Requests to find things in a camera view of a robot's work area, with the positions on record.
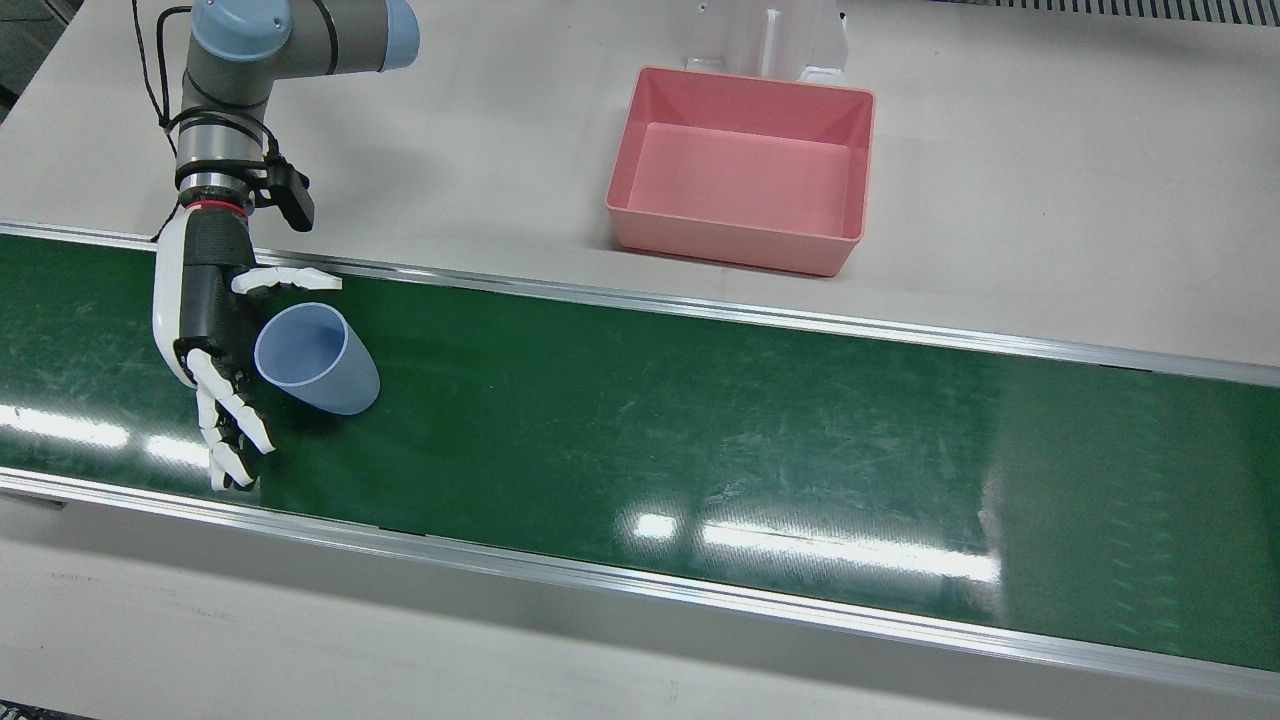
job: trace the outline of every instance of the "metal edge strip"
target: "metal edge strip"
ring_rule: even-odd
[[[196,520],[321,547],[428,562],[513,580],[662,598],[940,650],[1280,701],[1280,674],[1203,660],[563,560],[448,538],[411,536],[371,525],[122,488],[29,470],[0,468],[0,488],[55,501],[91,502]]]
[[[0,219],[0,233],[26,234],[46,240],[61,240],[84,245],[124,247],[129,250],[155,251],[148,238],[137,234],[88,231],[44,223],[24,223]],[[826,313],[785,310],[760,305],[745,305],[695,297],[676,297],[649,292],[609,290],[590,286],[556,283],[504,275],[486,275],[462,270],[444,270],[407,264],[383,263],[375,260],[356,260],[330,258],[275,250],[257,250],[259,261],[266,265],[314,265],[320,269],[353,277],[390,279],[419,284],[434,284],[481,290],[559,300],[582,305],[663,313],[714,320],[728,320],[755,325],[842,334],[869,340],[884,340],[927,345],[950,350],[973,350],[1064,360],[1088,365],[1110,365],[1133,370],[1151,370],[1171,375],[1185,375],[1235,383],[1280,387],[1280,368],[1253,365],[1229,360],[1167,355],[1144,350],[1126,350],[1066,341],[1038,340],[1032,337],[961,331],[915,323],[874,320]]]

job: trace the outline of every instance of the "blue joint cap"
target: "blue joint cap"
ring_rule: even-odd
[[[417,59],[417,46],[421,36],[417,32],[417,17],[406,0],[387,0],[387,55],[378,72],[407,68]]]
[[[191,5],[191,35],[223,60],[270,58],[292,31],[289,0],[193,0]]]

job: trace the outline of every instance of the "ventilation grate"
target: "ventilation grate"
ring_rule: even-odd
[[[1276,0],[955,0],[970,5],[1280,27]]]

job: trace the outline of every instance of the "green conveyor belt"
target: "green conveyor belt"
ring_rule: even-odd
[[[1280,670],[1275,388],[349,278],[381,397],[214,493],[151,266],[0,238],[0,465]]]

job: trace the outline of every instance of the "red ring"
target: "red ring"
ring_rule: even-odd
[[[200,208],[200,206],[204,206],[204,205],[210,205],[212,208],[227,208],[229,210],[234,210],[234,211],[239,213],[241,215],[243,215],[246,218],[248,217],[248,213],[246,213],[243,208],[241,208],[239,205],[236,205],[234,202],[227,202],[225,200],[197,200],[197,201],[192,202],[191,205],[187,205],[187,209],[191,210],[191,209]]]

